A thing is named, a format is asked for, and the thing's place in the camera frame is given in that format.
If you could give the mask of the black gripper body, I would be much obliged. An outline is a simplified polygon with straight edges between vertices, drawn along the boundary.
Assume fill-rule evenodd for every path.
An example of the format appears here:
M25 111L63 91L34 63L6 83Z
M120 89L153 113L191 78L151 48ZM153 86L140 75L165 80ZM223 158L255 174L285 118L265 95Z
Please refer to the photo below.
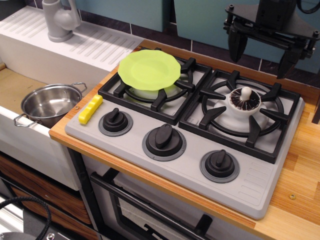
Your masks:
M305 22L296 12L312 14L320 9L317 3L304 9L300 0L261 0L258 4L229 4L223 29L229 35L230 26L241 27L247 39L288 50L303 49L303 54L313 54L320 31Z

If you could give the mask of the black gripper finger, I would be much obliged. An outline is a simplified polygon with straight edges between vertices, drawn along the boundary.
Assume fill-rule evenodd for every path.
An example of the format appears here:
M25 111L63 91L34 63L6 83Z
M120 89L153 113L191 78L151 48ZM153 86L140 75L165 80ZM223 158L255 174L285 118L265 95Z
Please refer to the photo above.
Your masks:
M233 23L228 30L228 49L233 62L238 62L246 49L248 37L244 34L241 27Z
M284 51L284 54L279 62L277 79L285 79L298 63L303 49L292 47Z

